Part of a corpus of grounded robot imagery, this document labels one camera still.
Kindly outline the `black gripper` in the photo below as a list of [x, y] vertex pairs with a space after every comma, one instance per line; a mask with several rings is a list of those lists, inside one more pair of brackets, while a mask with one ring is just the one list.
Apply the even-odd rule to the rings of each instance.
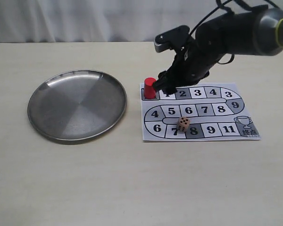
[[164, 94], [175, 94], [178, 87], [191, 86], [208, 77], [209, 70], [225, 55], [218, 52], [202, 51], [196, 40], [190, 38], [184, 50], [174, 57], [167, 70], [167, 79], [158, 79], [153, 83], [154, 90], [163, 90]]

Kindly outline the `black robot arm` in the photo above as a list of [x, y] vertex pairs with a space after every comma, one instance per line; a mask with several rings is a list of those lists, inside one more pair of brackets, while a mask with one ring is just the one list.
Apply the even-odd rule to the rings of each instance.
[[267, 5], [246, 13], [225, 13], [201, 24], [193, 38], [181, 25], [155, 37], [156, 52], [174, 50], [171, 66], [158, 74], [155, 91], [174, 94], [209, 76], [226, 55], [275, 56], [283, 51], [283, 11]]

